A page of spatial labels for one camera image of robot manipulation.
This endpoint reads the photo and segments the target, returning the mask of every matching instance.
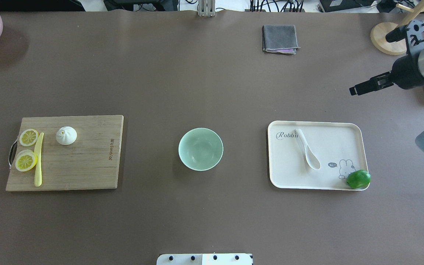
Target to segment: lemon slice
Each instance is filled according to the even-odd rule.
[[[21,137],[19,137],[19,142],[22,146],[31,146],[39,138],[39,133],[34,129],[27,129],[22,132]]]
[[[37,156],[31,150],[19,152],[15,159],[15,167],[21,172],[31,170],[37,164]]]

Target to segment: knife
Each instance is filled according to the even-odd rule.
[[[39,134],[39,138],[35,143],[34,153],[37,156],[37,164],[35,165],[34,185],[39,187],[42,185],[42,141],[43,132]]]

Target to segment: cutting board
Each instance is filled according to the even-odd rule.
[[[61,145],[55,135],[64,126],[73,127],[78,137]],[[25,129],[44,133],[42,141],[42,185],[34,186],[35,167],[26,172],[11,165],[7,191],[62,191],[117,188],[122,145],[123,116],[65,116],[22,118]],[[17,153],[34,150],[17,142]]]

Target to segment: mint green ceramic bowl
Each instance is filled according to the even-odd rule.
[[[223,155],[223,143],[211,129],[195,128],[181,138],[178,152],[185,166],[205,171],[219,163]]]

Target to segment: spoon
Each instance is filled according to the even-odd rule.
[[[303,135],[303,132],[301,129],[295,129],[294,132],[298,135],[298,138],[300,139],[299,146],[305,153],[305,161],[307,162],[308,166],[310,168],[318,170],[321,168],[320,161],[318,161],[318,158],[313,154],[312,150],[310,149],[310,146],[308,146],[307,139]]]

